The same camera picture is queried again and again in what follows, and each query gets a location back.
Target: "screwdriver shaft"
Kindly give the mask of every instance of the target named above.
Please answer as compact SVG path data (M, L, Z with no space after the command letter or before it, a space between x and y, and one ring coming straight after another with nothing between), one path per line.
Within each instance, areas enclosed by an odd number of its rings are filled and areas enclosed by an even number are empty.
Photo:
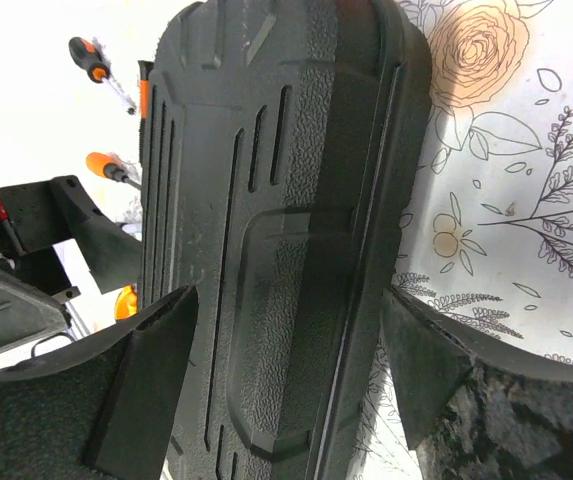
M126 108L126 111L128 112L129 115L135 114L135 112L137 111L137 106L135 105L135 102L133 102L131 99L126 97L126 95L124 95L122 92L120 92L117 89L117 87L115 85L113 85L113 83L109 79L105 78L102 81L102 83L104 85L108 85L110 90L119 98L120 102L122 103L124 108Z
M142 189L142 186L141 186L139 183L137 183L137 182L131 180L131 179L128 178L128 177L126 177L126 179L124 180L124 183L125 183L126 185L130 185L130 186L133 187L133 188L136 188L137 190L141 190L141 189Z

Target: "drawn rose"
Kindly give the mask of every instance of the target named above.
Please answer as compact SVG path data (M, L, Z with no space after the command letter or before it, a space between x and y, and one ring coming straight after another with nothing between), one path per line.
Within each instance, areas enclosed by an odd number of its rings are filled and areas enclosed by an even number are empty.
M514 0L470 0L438 22L428 39L436 106L487 102L506 85L529 41L519 16Z

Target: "floral wallpaper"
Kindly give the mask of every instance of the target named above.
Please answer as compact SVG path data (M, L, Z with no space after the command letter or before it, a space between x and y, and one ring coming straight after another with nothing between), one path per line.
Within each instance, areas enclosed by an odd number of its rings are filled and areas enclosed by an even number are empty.
M573 2L401 0L433 109L393 283L573 365ZM377 349L349 480L421 478Z

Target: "black plastic case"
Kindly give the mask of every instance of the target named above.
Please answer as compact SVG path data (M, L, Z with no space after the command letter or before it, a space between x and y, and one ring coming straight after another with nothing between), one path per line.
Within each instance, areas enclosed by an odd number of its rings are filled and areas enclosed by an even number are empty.
M199 294L176 479L345 477L430 65L392 0L211 0L169 23L140 297Z

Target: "orange flower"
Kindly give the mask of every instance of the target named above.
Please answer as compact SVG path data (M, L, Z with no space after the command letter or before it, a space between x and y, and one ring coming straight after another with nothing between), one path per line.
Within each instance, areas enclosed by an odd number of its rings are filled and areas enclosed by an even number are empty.
M431 98L442 108L487 102L519 68L529 41L515 0L470 0L429 36Z
M435 253L443 258L453 257L459 250L459 239L455 236L457 221L451 215L442 213L433 220Z

